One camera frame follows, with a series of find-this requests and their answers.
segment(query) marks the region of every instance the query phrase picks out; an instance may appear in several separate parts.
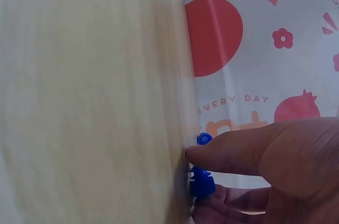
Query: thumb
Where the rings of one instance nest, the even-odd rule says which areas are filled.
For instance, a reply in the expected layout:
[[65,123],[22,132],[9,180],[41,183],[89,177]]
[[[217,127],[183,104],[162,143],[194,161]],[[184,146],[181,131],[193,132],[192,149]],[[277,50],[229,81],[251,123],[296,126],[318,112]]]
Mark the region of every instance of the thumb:
[[220,134],[204,146],[191,146],[186,158],[193,165],[214,172],[259,175],[258,165],[270,143],[283,130],[266,127]]

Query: cartoon fruit print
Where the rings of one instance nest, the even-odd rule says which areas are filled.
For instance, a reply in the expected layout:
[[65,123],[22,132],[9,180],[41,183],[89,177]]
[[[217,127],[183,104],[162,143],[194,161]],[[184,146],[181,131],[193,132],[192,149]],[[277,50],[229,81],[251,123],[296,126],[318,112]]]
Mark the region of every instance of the cartoon fruit print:
[[320,117],[316,98],[317,96],[313,96],[312,92],[307,93],[306,90],[300,96],[287,98],[276,108],[274,122]]
[[194,75],[211,75],[236,54],[243,38],[242,17],[226,0],[193,0],[185,8]]

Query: blue bead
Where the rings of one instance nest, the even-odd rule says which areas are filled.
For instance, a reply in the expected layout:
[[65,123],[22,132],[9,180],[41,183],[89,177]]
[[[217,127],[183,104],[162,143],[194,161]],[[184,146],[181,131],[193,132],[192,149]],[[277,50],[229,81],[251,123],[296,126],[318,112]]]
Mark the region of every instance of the blue bead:
[[212,139],[213,139],[213,137],[211,135],[209,135],[206,132],[203,132],[197,137],[197,143],[198,143],[198,145],[206,145]]

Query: beige surface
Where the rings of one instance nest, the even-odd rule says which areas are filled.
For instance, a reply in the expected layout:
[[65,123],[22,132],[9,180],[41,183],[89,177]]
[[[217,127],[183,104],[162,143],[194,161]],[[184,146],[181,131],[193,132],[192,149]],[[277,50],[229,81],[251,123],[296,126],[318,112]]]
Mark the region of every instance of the beige surface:
[[0,222],[186,223],[182,1],[0,4]]

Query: finger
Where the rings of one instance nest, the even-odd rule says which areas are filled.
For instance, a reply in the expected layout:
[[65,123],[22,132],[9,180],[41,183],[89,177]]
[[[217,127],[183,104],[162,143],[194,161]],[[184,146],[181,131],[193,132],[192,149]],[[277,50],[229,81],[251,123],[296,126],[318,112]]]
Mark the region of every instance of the finger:
[[260,159],[286,125],[274,123],[266,127],[225,132],[204,146],[186,150],[189,162],[200,168],[242,175],[260,175]]
[[271,188],[260,189],[233,189],[216,185],[213,197],[226,206],[241,211],[263,212],[266,210]]
[[233,221],[238,221],[241,223],[252,223],[257,224],[261,223],[263,219],[263,214],[245,214],[237,211],[236,209],[229,207],[224,204],[224,202],[218,200],[217,198],[210,196],[204,200],[199,200],[195,203],[196,207],[208,207],[216,211],[217,213],[226,216]]
[[260,224],[263,214],[250,216],[228,208],[226,214],[222,214],[205,206],[195,207],[192,218],[196,224]]

